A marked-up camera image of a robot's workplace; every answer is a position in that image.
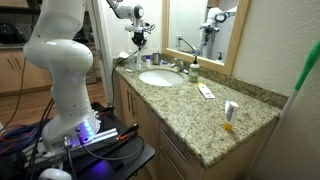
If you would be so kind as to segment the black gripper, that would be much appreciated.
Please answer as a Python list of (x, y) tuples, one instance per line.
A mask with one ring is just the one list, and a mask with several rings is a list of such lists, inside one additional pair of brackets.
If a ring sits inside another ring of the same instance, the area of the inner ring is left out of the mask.
[(131, 25), (125, 27), (126, 31), (134, 33), (132, 41), (137, 47), (143, 47), (146, 44), (147, 40), (144, 34), (150, 34), (154, 29), (154, 24), (150, 24), (144, 20), (134, 20)]

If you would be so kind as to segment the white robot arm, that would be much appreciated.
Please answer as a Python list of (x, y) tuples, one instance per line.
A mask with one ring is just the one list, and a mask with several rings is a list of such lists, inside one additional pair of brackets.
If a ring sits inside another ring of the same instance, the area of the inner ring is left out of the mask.
[(74, 40), (83, 26), (85, 3), (42, 0), (39, 19), (23, 47), (27, 60), (48, 70), (53, 78), (51, 93), (57, 115), (44, 126), (38, 146), (45, 157), (60, 153), (65, 137), (78, 147), (80, 139), (92, 141), (100, 129), (86, 88), (93, 55), (87, 46)]

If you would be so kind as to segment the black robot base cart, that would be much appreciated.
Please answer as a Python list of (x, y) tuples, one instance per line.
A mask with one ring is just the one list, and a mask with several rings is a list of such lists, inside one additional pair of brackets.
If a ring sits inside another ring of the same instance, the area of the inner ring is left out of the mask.
[(96, 135), (66, 135), (50, 153), (41, 142), (22, 150), (30, 180), (128, 180), (154, 156), (155, 150), (139, 136), (137, 124), (121, 123), (109, 107), (92, 105), (102, 129)]

